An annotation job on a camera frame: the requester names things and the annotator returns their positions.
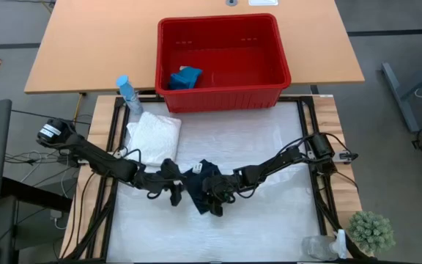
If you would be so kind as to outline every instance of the desk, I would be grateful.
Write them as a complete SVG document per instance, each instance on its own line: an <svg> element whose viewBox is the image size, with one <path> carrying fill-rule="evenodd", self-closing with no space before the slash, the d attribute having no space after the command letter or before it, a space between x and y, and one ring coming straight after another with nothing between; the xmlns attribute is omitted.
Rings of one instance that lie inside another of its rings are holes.
<svg viewBox="0 0 422 264"><path fill-rule="evenodd" d="M162 18L272 13L293 84L364 81L333 0L284 0L251 7L241 0L58 0L26 84L26 93L116 91L127 74L153 89Z"/></svg>
<svg viewBox="0 0 422 264"><path fill-rule="evenodd" d="M104 95L99 96L97 99L97 105L95 106L91 130L89 132L89 136L87 140L89 140L92 144L96 144L98 147L102 149L106 149L108 135L112 123L112 114L114 111L114 103L115 103L116 96L113 95ZM319 124L319 129L321 132L328 132L336 135L340 140L344 142L343 131L341 129L341 124L338 118L338 112L336 110L335 100L332 96L314 96L314 105L316 110L316 117L317 122ZM122 119L122 113L119 113L119 120ZM307 124L309 133L311 133L311 123L310 123L310 115L306 116ZM115 135L120 135L121 131L121 122L119 122L118 126L116 127ZM117 148L119 144L119 136L117 136L114 140L113 148ZM335 151L343 150L343 147L333 138L329 137L330 143L333 146ZM337 165L338 170L345 174L346 176L354 179L354 175L352 173L351 165ZM78 186L76 193L80 194L86 185L86 181L91 175L91 169L89 167L81 168L78 177ZM89 226L89 219L92 215L94 210L95 201L97 199L97 192L98 186L100 182L100 177L93 177L89 185L86 188L86 192L84 194L84 203L83 203L83 211L82 211L82 222L81 222L81 229L80 229L80 236L81 238L84 236L87 228ZM331 186L333 189L333 196L336 204L336 210L338 213L338 218L342 227L347 228L348 226L348 219L349 217L356 211L362 210L360 205L359 195L356 191L356 188L352 185L352 183L346 181L342 177L338 177L336 175L331 177ZM105 190L105 198L108 196L109 188ZM76 212L75 212L75 219L73 218L73 208L71 207L71 214L68 220L66 233L64 236L63 244L62 244L62 252L67 246L67 242L69 241L71 229L73 226L73 221L75 222L74 233L73 233L73 241L76 240L77 231L78 231L78 221L80 215L80 208L81 208L81 197L80 195L76 196ZM103 237L103 227L99 229L97 233L97 239L95 243L95 250L94 250L94 257L100 256L100 249L101 249L101 240ZM75 247L75 243L71 242L68 246L68 250L66 255L70 253Z"/></svg>

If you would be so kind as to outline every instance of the blue object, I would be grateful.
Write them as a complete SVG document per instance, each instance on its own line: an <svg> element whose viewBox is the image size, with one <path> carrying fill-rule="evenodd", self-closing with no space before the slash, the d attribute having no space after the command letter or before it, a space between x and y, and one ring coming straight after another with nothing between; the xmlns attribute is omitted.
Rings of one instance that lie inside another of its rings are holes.
<svg viewBox="0 0 422 264"><path fill-rule="evenodd" d="M116 85L120 88L120 95L125 99L128 108L130 108L133 114L143 114L143 106L141 105L134 88L128 81L128 76L120 76L116 80Z"/></svg>
<svg viewBox="0 0 422 264"><path fill-rule="evenodd" d="M178 73L172 73L170 76L169 89L193 89L196 80L203 73L202 70L194 67L185 67Z"/></svg>

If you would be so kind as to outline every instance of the white cloth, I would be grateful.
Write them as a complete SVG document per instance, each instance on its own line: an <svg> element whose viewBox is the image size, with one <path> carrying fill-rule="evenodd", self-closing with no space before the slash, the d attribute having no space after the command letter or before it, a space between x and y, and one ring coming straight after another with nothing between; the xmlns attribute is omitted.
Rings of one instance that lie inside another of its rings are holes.
<svg viewBox="0 0 422 264"><path fill-rule="evenodd" d="M145 111L139 122L127 125L130 133L127 151L139 149L141 162L150 166L160 166L166 158L175 161L181 125L181 120ZM138 152L129 154L127 159L139 161Z"/></svg>

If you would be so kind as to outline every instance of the bottle cap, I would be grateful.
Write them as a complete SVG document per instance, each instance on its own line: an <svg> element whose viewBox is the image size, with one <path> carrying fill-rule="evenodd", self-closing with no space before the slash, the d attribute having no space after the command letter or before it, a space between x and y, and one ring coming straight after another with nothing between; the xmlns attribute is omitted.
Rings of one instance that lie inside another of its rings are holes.
<svg viewBox="0 0 422 264"><path fill-rule="evenodd" d="M120 76L118 77L118 79L116 80L116 85L118 87L122 87L123 85L128 83L128 76L124 75L124 76Z"/></svg>
<svg viewBox="0 0 422 264"><path fill-rule="evenodd" d="M346 234L344 230L338 230L336 241L330 243L330 250L333 253L338 253L338 256L342 259L347 258L348 249L346 248Z"/></svg>

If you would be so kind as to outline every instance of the white label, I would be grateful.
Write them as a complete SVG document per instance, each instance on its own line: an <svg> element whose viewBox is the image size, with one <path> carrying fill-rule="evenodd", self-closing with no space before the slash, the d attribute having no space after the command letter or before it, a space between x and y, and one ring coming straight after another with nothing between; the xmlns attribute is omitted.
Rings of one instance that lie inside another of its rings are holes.
<svg viewBox="0 0 422 264"><path fill-rule="evenodd" d="M49 125L49 124L45 124L44 126L43 126L43 128L44 129L46 129L46 130L48 130L48 131L51 131L52 133L55 133L56 135L58 135L59 136L59 134L61 134L62 132L61 131L59 131L58 129L56 129L56 128L54 128L54 127L52 127L51 125Z"/></svg>
<svg viewBox="0 0 422 264"><path fill-rule="evenodd" d="M248 0L248 3L254 6L278 5L278 0Z"/></svg>
<svg viewBox="0 0 422 264"><path fill-rule="evenodd" d="M49 137L52 137L53 136L53 133L51 133L50 131L48 131L48 130L46 130L44 128L42 128L42 130L40 131L40 133L43 133L43 134L45 134L46 136L49 136Z"/></svg>

